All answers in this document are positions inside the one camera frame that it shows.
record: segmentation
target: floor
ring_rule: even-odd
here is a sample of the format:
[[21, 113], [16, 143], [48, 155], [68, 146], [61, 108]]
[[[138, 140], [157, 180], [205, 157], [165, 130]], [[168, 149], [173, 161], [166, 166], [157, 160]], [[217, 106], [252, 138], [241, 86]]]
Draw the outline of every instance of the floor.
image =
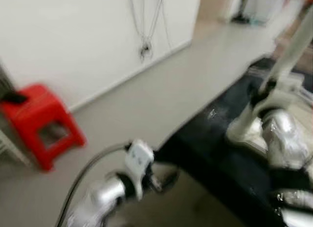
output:
[[[52, 227], [79, 169], [103, 148], [132, 138], [159, 147], [182, 123], [239, 78], [247, 65], [274, 49], [268, 27], [221, 25], [74, 113], [88, 144], [55, 161], [44, 174], [15, 164], [0, 167], [0, 222], [3, 227]], [[123, 154], [105, 159], [89, 182], [122, 165]], [[147, 195], [128, 204], [118, 219], [134, 227], [240, 227], [242, 224], [187, 174], [164, 196]]]

